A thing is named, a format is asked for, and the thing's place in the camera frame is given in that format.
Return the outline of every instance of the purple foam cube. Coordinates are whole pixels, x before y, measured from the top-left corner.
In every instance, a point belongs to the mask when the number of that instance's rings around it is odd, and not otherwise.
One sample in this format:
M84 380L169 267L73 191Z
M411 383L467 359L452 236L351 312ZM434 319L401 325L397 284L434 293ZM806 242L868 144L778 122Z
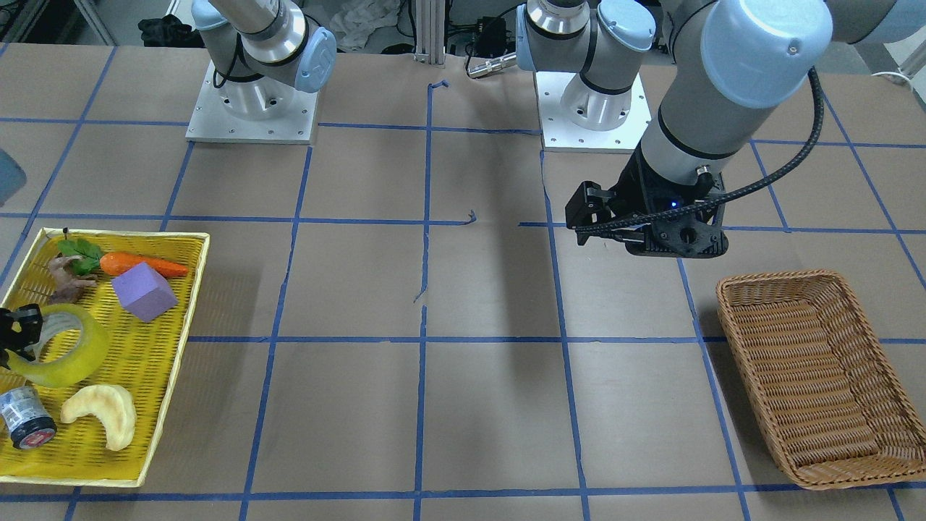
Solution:
M142 322L151 322L177 305L177 297L167 279L142 262L113 279L119 304Z

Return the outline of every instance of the metal can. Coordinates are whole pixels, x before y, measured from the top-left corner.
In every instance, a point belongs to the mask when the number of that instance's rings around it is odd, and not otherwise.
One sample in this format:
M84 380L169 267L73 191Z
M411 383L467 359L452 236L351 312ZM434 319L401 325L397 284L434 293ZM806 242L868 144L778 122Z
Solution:
M21 387L0 394L0 415L6 422L13 447L35 449L55 437L57 426L34 388Z

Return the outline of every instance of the metal mounting plate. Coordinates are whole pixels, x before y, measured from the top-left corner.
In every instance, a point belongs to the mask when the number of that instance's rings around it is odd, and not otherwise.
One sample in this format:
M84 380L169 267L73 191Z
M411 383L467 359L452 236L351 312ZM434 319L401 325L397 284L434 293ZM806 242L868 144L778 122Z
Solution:
M280 118L263 121L242 120L235 117L222 103L212 87L209 63L206 77L196 98L196 107L186 129L189 141L206 143L268 143L280 145L311 145L315 130L315 115L319 95L294 92L294 100Z
M633 80L631 110L627 120L612 131L591 131L573 123L559 105L573 72L537 72L537 107L544 131L544 150L550 152L604 152L630 154L640 143L650 122L643 82Z

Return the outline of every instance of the cable connector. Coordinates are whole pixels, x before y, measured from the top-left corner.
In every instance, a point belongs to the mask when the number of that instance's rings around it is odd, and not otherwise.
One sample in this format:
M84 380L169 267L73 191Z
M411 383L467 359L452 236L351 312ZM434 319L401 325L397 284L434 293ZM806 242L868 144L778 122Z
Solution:
M500 57L494 57L492 59L487 59L480 65L473 67L472 69L467 69L467 75L470 78L481 78L482 76L488 76L493 72L498 72L502 69L507 69L518 63L518 53L508 53Z

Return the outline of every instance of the blue tape line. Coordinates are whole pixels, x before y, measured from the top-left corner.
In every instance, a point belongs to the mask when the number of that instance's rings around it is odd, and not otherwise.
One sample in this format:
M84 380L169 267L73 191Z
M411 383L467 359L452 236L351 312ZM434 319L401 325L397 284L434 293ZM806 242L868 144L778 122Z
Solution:
M726 342L727 337L703 337L708 344ZM191 342L266 343L270 337L190 337ZM561 337L277 337L278 344L554 344ZM566 337L570 344L695 344L698 337ZM887 345L926 345L926 338L879 338Z
M884 218L887 219L888 224L891 225L891 229L896 232L897 242L900 243L900 247L904 250L904 254L907 255L907 260L910 263L910 266L913 268L914 273L916 273L917 278L920 280L920 285L923 289L926 289L926 278L923 277L923 273L920 271L919 265L913 259L913 254L910 253L910 249L907 248L907 242L904 241L904 237L897 232L897 225L894 222L894 219L891 217L891 212L887 210L887 206L884 204L884 200L881 198L881 194L878 193L878 188L875 187L874 182L871 180L868 169L865 168L865 163L862 162L862 158L858 154L858 150L855 145L852 143L852 139L849 138L849 133L845 130L843 122L840 121L839 116L836 114L836 110L832 107L830 98L823 94L823 101L826 102L826 106L830 108L832 113L832 118L836 121L836 126L839 127L839 132L843 133L845 141L849 144L849 149L852 150L852 155L858 163L858 167L862 170L862 175L865 176L865 181L868 183L871 193L874 194L875 199L878 200L878 206L881 207L881 211L884 213Z
M339 219L331 217L300 217L299 222L302 224L387 224L397 226L465 226L476 222L475 214L469 215L467 221L427 221L415 219Z
M184 494L138 492L126 494L82 494L78 502L239 502L240 493Z
M894 489L926 489L926 481L904 481L894 483Z
M59 213L40 211L36 217L43 219L99 219L103 221L160 221L163 215L132 213Z
M769 177L769 173L765 170L765 163L762 162L762 156L758 153L756 142L750 139L749 145L753 149L753 155L756 156L756 162L758 162L759 171L762 172L762 178L764 179ZM791 230L788 228L788 222L786 219L784 219L784 210L782 210L782 204L778 201L778 196L775 195L775 189L771 186L771 184L768 186L768 189L769 195L771 195L771 202L775 204L775 209L778 211L778 218L782 221L782 227L784 228L784 231L790 232Z
M191 342L200 343L234 343L234 344L262 344L270 342L270 337L189 337Z
M846 490L870 489L926 489L924 481L906 481L889 485L872 485ZM576 497L588 496L657 496L683 494L732 494L743 492L817 492L801 489L793 483L770 485L702 485L680 487L617 487L589 489L450 489L450 490L373 490L373 491L290 491L252 492L249 500L254 501L331 501L331 500L411 500L452 498L522 498L522 497ZM0 495L0 503L23 502L67 502L71 494L7 494ZM181 493L181 492L135 492L135 493L82 493L77 502L239 502L243 493Z
M31 214L25 212L0 212L0 219L28 218ZM40 211L37 217L51 219L99 219L102 221L161 221L163 214L142 213L60 213ZM170 215L168 221L202 221L202 222L293 222L292 217L269 217L260 215ZM371 225L399 225L422 226L424 221L401 219L337 219L312 218L298 219L301 224L371 224ZM475 213L469 215L466 221L429 221L430 226L466 226L476 222Z
M412 130L412 131L423 131L428 130L428 127L421 125L380 125L377 123L333 123L323 121L319 123L319 127L332 127L340 129L382 129L382 130Z
M293 222L292 217L234 216L234 215L171 215L170 221L203 222Z
M177 195L180 193L181 184L183 184L183 176L186 175L186 167L190 164L190 157L193 155L193 146L195 143L191 141L186 146L186 154L183 154L183 162L180 164L180 171L177 172L177 181L174 183L173 191L170 192L170 200L168 201L168 208L164 210L164 219L161 220L161 226L159 230L161 232L168 229L168 221L170 220L170 214L173 212L174 204L177 202Z
M717 386L717 377L714 375L714 368L710 362L710 354L707 352L707 343L704 341L704 333L701 331L701 323L698 320L697 308L695 307L695 298L692 296L691 286L688 284L688 273L685 271L685 264L682 259L676 259L679 265L679 274L682 276L682 285L685 288L685 297L688 299L688 309L692 314L692 326L694 333L698 338L698 346L701 348L701 361L704 363L704 370L707 373L707 382L710 384L710 394L714 400L714 408L717 410L717 419L720 422L720 432L723 434L723 445L727 449L727 457L730 459L730 468L733 473L733 482L736 484L736 495L740 498L740 508L743 510L743 520L750 521L752 516L749 514L749 505L746 503L746 496L743 493L743 480L740 478L739 465L736 463L736 454L733 452L733 443L730 438L730 431L727 429L726 415L723 413L723 404L720 401L720 390Z
M87 99L87 104L83 107L83 112L81 113L81 121L87 117L87 113L90 112L90 107L94 104L96 95L100 92L100 86L103 84L103 80L106 78L106 74L109 72L109 66L113 62L113 57L116 56L116 51L118 47L113 47L109 51L109 57L106 59L106 64L103 66L103 70L100 71L100 77L96 79L96 85L94 86L93 91L90 93L90 98ZM74 146L74 142L77 141L77 134L81 131L82 123L78 122L74 126L74 131L70 134L70 139L64 147L64 151L61 152L61 157L58 158L58 162L55 165L55 169L52 170L51 175L48 177L48 182L45 183L45 187L42 189L42 193L39 195L39 199L35 201L35 206L32 207L32 212L29 215L29 218L26 220L26 224L22 228L22 232L19 234L19 240L16 245L13 247L12 253L10 253L9 259L6 261L6 265L2 272L0 272L0 285L2 285L6 278L9 276L9 272L13 267L13 262L16 261L16 257L19 254L19 251L22 249L22 246L26 242L26 238L29 236L29 231L32 229L32 224L35 222L35 218L39 214L39 210L42 208L42 205L45 203L45 198L48 197L48 192L52 189L52 184L55 183L58 173L61 172L61 167L64 166L65 160L68 158L68 153L71 148Z
M926 345L926 338L880 338L882 344L914 344Z
M791 141L785 139L754 139L756 143L765 143L768 145L798 145L802 146L803 141ZM900 143L853 143L854 146L860 146L863 148L926 148L926 145L905 145ZM848 143L840 143L837 141L819 141L817 146L849 146Z
M76 125L81 122L81 120L64 120L58 118L0 118L0 123L56 123L56 124L67 124L67 125Z
M140 120L87 120L88 125L139 125L155 127L185 127L189 121L140 121Z
M926 145L903 145L899 143L853 143L852 146L862 148L926 148Z
M68 510L64 513L64 521L71 521L74 518L74 511L77 510L77 501L81 498L81 490L83 487L74 487L74 491L70 494L70 500L68 501Z
M0 503L69 502L71 494L0 494Z
M536 221L523 221L519 222L518 226L524 228L545 228L549 224L545 222L536 222ZM554 228L565 228L566 224L564 222L554 222ZM889 230L887 228L807 228L807 227L793 227L789 226L787 229L780 226L748 226L748 225L732 225L724 226L724 230L734 231L734 232L781 232L781 233L792 233L798 232L801 234L882 234L882 235L926 235L926 230L910 230L910 229L896 229Z
M267 350L267 368L264 372L264 385L260 391L260 405L257 408L257 421L254 428L254 438L251 443L251 456L248 459L247 475L244 480L244 497L241 500L241 510L238 514L240 521L246 521L248 509L248 496L254 486L254 473L257 469L257 455L260 452L260 440L264 430L264 418L267 415L267 400L270 394L270 380L273 377L273 363L276 359L277 337L280 335L280 322L283 316L283 304L286 301L286 288L289 285L290 274L293 269L296 238L299 235L299 215L302 213L303 199L306 196L309 166L312 164L312 147L306 150L306 163L302 171L302 180L299 184L299 194L296 197L295 212L293 214L293 228L290 238L290 252L286 260L286 274L280 284L280 295L277 297L277 310L273 316L273 328L270 333L270 345Z
M540 135L539 130L530 129L470 129L465 127L433 127L436 132L460 132L460 133L513 133L524 135Z
M897 521L907 521L904 518L904 511L900 508L900 502L897 500L897 495L894 494L893 488L887 488L887 497L891 500L891 506L894 507L894 513L897 515Z
M741 487L743 492L799 492L804 489L801 489L794 483L777 483L771 485L743 485Z
M139 126L160 126L160 127L185 127L190 124L188 121L140 121L140 120L69 120L64 118L0 118L2 123L53 123L53 124L77 124L85 125L139 125Z
M570 344L694 344L696 337L567 337Z
M438 83L428 85L429 89L436 87L449 87L450 83L443 80ZM380 130L403 130L403 131L427 131L429 128L434 132L457 132L457 133L513 133L526 135L540 135L541 131L534 129L473 129L467 127L435 127L430 124L421 125L386 125L379 123L337 123L331 121L322 121L319 127L331 127L342 129L380 129Z
M253 492L250 501L343 501L343 500L411 500L418 497L415 491L335 491L335 492Z
M546 209L546 233L550 241L550 260L553 265L553 288L557 296L557 319L559 321L559 341L563 350L563 373L566 377L566 398L569 402L569 423L572 428L572 447L576 456L576 472L579 478L579 489L582 492L582 519L591 521L592 513L588 504L588 493L586 492L588 484L585 481L585 470L582 467L582 438L579 435L579 415L576 413L576 395L575 387L572 385L572 363L569 356L569 336L566 330L566 312L563 306L563 286L559 276L559 258L557 255L557 237L554 234L553 226L553 208L550 205L550 197L546 193L546 183L544 183L544 151L540 151L540 176L541 183L544 185L544 205Z
M415 420L415 504L412 518L415 521L421 519L421 489L423 481L424 467L424 383L427 354L427 342L424 338L428 336L428 306L421 306L421 328L419 330L422 340L418 345L418 411Z
M428 83L428 125L426 127L424 143L424 233L423 248L421 251L421 290L415 296L413 302L428 290L428 256L431 247L431 147L433 139L432 123L434 118L434 89L439 87L449 87L447 80L441 80L438 83Z

